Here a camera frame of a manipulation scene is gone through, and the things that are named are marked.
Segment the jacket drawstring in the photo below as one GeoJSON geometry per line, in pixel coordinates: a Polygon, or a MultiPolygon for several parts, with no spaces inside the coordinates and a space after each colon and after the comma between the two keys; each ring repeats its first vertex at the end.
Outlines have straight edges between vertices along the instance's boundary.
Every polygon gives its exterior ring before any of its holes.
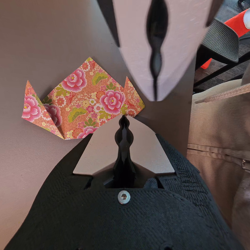
{"type": "Polygon", "coordinates": [[[249,93],[249,92],[250,92],[250,83],[242,85],[242,86],[237,87],[235,89],[223,92],[221,94],[216,94],[216,95],[212,95],[212,96],[209,96],[207,98],[204,98],[204,99],[197,100],[197,101],[195,101],[195,104],[219,101],[219,100],[239,96],[239,95],[242,95],[242,94],[246,94],[246,93],[249,93]]]}

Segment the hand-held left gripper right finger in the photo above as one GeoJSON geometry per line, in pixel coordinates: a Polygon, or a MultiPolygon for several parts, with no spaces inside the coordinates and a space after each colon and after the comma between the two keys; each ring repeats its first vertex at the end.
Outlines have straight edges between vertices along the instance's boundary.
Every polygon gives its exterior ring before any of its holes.
{"type": "Polygon", "coordinates": [[[154,175],[173,174],[174,168],[164,152],[155,132],[131,116],[129,130],[133,134],[130,158],[138,167],[149,170],[154,175]]]}

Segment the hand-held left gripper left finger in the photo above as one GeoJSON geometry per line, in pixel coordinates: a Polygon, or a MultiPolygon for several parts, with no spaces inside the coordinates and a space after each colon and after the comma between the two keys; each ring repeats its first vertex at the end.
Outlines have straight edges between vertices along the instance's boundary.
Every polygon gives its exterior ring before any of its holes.
{"type": "Polygon", "coordinates": [[[83,176],[113,176],[113,166],[118,156],[115,133],[120,128],[117,116],[99,127],[81,155],[73,174],[83,176]]]}

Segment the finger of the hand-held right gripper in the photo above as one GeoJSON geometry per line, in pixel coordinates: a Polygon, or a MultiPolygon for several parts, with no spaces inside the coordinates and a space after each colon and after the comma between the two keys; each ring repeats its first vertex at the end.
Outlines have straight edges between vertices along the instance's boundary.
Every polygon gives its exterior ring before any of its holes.
{"type": "Polygon", "coordinates": [[[182,79],[206,31],[212,1],[166,1],[168,25],[161,45],[162,66],[156,101],[162,101],[182,79]]]}
{"type": "Polygon", "coordinates": [[[152,49],[146,35],[146,19],[151,1],[112,2],[123,60],[141,92],[149,101],[154,101],[154,81],[149,67],[152,49]]]}

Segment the floral origami paper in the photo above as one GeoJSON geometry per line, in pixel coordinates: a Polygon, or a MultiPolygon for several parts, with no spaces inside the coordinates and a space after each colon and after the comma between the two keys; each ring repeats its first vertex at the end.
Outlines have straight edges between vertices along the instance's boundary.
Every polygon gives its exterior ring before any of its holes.
{"type": "Polygon", "coordinates": [[[128,77],[121,86],[89,57],[42,101],[27,81],[22,118],[71,140],[85,138],[118,115],[135,117],[144,108],[128,77]]]}

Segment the black mesh chair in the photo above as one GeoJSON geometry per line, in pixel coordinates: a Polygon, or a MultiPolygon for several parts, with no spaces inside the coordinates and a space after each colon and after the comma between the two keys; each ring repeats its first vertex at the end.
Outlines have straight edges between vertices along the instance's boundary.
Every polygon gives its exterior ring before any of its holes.
{"type": "Polygon", "coordinates": [[[249,34],[243,35],[239,38],[233,29],[219,20],[214,19],[197,50],[195,70],[200,68],[209,58],[226,65],[194,83],[193,93],[196,93],[196,88],[201,84],[241,63],[249,61],[250,52],[239,57],[239,45],[249,44],[249,42],[249,34]]]}

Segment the orange red object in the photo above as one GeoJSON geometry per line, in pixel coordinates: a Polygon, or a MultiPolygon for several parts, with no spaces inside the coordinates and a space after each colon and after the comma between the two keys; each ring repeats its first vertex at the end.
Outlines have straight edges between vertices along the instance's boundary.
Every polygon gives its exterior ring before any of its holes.
{"type": "Polygon", "coordinates": [[[249,9],[225,23],[214,19],[197,51],[195,70],[211,58],[224,64],[238,63],[239,39],[249,28],[249,9]]]}

